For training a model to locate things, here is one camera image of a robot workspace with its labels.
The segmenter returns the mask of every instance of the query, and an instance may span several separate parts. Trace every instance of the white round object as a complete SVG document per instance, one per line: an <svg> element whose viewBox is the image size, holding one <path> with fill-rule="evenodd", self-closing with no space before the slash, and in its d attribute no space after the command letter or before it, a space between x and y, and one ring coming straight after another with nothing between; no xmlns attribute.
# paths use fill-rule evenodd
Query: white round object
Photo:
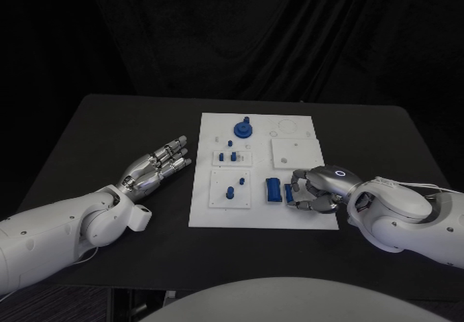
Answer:
<svg viewBox="0 0 464 322"><path fill-rule="evenodd" d="M365 288L314 278L259 278L203 290L143 322L447 321Z"/></svg>

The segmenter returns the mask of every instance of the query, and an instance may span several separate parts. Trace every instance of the wire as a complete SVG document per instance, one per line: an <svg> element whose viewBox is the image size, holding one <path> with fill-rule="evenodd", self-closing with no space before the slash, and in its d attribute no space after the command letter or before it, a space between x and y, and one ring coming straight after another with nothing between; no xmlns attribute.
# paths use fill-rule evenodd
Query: wire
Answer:
<svg viewBox="0 0 464 322"><path fill-rule="evenodd" d="M451 189L445 189L445 188L440 188L435 184L431 183L408 183L408 182L399 182L386 178L382 178L380 176L375 177L378 180L386 180L389 182L393 182L396 184L401 184L403 186L416 186L418 188L429 188L429 189L437 189L440 191L448 191L450 193L461 193L460 191L451 190Z"/></svg>
<svg viewBox="0 0 464 322"><path fill-rule="evenodd" d="M97 255L97 251L98 251L98 248L95 248L94 254L91 255L91 257L88 257L88 259L85 259L85 260L82 260L82 261L79 261L79 262L76 262L76 263L72 263L69 266L76 265L76 264L84 263L84 262L86 262L88 260L91 260L91 259L94 258L94 256Z"/></svg>
<svg viewBox="0 0 464 322"><path fill-rule="evenodd" d="M0 299L0 303L7 299L7 297L9 297L14 292L16 292L16 291L13 291L13 292L7 293L7 294L1 297L1 299Z"/></svg>

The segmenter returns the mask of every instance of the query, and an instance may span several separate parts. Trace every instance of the robotic hand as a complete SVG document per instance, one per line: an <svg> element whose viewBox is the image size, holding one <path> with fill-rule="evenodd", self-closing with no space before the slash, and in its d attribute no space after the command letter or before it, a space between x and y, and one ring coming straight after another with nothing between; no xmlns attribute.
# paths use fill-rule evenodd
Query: robotic hand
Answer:
<svg viewBox="0 0 464 322"><path fill-rule="evenodd" d="M314 201L294 201L298 179L307 180ZM438 189L422 196L406 186ZM300 210L334 213L347 205L347 222L382 250L412 250L442 264L464 268L464 194L432 184L409 184L378 177L362 182L339 166L297 170L285 184L287 204Z"/></svg>
<svg viewBox="0 0 464 322"><path fill-rule="evenodd" d="M125 227L146 229L151 212L134 202L190 164L186 137L146 154L117 186L24 211L0 222L0 294L16 291L72 265L92 248L111 244Z"/></svg>

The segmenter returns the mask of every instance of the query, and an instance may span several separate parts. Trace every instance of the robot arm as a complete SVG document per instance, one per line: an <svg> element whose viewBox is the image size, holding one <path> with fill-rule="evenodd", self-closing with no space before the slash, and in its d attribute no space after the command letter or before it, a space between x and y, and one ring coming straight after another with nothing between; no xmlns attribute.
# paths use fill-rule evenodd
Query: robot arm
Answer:
<svg viewBox="0 0 464 322"><path fill-rule="evenodd" d="M437 186L383 178L363 183L353 172L337 166L294 171L294 191L298 191L300 178L307 180L307 190L317 198L294 202L287 197L293 201L287 202L290 205L330 213L344 203L347 222L382 250L412 250L440 263L464 268L464 194L451 191L424 197L402 185L435 189Z"/></svg>
<svg viewBox="0 0 464 322"><path fill-rule="evenodd" d="M134 202L190 164L186 137L128 167L120 183L88 195L24 211L0 222L0 294L49 277L84 253L111 244L128 226L143 231L151 212Z"/></svg>

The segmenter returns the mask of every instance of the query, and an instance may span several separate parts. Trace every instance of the black backdrop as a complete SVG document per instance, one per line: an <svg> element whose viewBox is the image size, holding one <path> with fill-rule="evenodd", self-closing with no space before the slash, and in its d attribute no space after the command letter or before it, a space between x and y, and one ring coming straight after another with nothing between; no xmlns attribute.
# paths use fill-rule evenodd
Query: black backdrop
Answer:
<svg viewBox="0 0 464 322"><path fill-rule="evenodd" d="M14 1L4 12L1 214L88 93L399 105L464 189L464 2Z"/></svg>

